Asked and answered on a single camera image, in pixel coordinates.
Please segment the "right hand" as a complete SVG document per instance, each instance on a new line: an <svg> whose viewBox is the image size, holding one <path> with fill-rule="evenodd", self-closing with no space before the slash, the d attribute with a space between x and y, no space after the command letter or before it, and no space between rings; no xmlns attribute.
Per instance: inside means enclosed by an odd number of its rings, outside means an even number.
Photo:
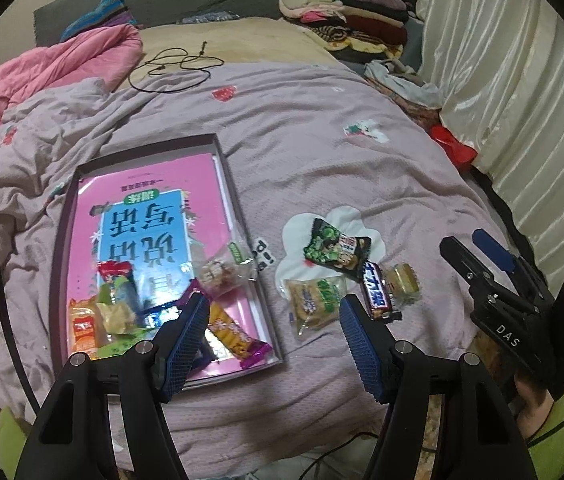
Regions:
<svg viewBox="0 0 564 480"><path fill-rule="evenodd" d="M520 399L515 420L524 440L531 441L564 420L564 396L555 401L547 389L521 372L515 374L514 382Z"/></svg>

